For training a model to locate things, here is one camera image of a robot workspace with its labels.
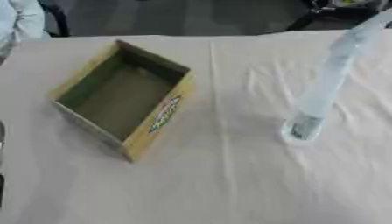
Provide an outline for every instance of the person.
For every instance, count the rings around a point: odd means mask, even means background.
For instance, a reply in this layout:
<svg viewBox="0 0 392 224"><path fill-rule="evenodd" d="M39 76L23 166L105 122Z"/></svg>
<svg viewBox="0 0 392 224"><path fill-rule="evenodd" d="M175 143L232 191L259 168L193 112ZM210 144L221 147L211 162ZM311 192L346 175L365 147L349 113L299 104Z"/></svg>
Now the person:
<svg viewBox="0 0 392 224"><path fill-rule="evenodd" d="M42 38L44 24L37 0L0 0L0 64L17 43Z"/></svg>

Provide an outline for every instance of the open wooden box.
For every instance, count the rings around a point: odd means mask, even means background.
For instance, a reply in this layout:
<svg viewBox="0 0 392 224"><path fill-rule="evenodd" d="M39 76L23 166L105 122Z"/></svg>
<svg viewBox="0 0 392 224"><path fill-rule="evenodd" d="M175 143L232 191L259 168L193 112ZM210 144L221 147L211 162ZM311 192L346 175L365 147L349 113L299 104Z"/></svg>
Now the open wooden box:
<svg viewBox="0 0 392 224"><path fill-rule="evenodd" d="M63 114L139 159L188 96L190 69L117 40L50 93Z"/></svg>

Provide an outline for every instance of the white tablecloth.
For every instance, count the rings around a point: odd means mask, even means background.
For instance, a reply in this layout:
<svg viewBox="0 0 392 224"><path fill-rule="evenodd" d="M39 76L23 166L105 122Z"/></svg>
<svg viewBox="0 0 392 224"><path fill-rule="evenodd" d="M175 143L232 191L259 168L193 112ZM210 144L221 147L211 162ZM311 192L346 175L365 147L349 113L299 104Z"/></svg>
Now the white tablecloth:
<svg viewBox="0 0 392 224"><path fill-rule="evenodd" d="M45 97L115 38L20 46L0 67L0 223L391 223L392 31L356 61L315 143L279 136L340 34L121 38L189 66L197 82L135 164L101 150Z"/></svg>

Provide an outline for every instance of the box label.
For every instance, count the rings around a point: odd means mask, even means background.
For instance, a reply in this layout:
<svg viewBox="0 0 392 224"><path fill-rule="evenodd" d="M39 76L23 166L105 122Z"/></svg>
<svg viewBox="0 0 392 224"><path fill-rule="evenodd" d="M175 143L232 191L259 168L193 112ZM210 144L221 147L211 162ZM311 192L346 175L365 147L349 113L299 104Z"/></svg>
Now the box label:
<svg viewBox="0 0 392 224"><path fill-rule="evenodd" d="M179 105L181 96L172 98L168 103L164 103L159 113L154 118L154 123L151 125L149 133L162 128L172 118Z"/></svg>

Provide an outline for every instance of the clear plastic bottle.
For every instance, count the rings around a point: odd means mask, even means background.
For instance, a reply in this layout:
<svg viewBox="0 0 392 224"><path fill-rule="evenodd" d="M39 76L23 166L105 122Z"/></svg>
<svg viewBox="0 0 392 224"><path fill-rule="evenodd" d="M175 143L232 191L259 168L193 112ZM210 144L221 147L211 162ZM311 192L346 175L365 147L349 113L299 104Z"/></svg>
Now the clear plastic bottle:
<svg viewBox="0 0 392 224"><path fill-rule="evenodd" d="M300 96L281 129L288 143L309 143L320 133L335 96L347 77L355 56L367 42L392 20L392 9L359 24L332 44L331 54L316 80Z"/></svg>

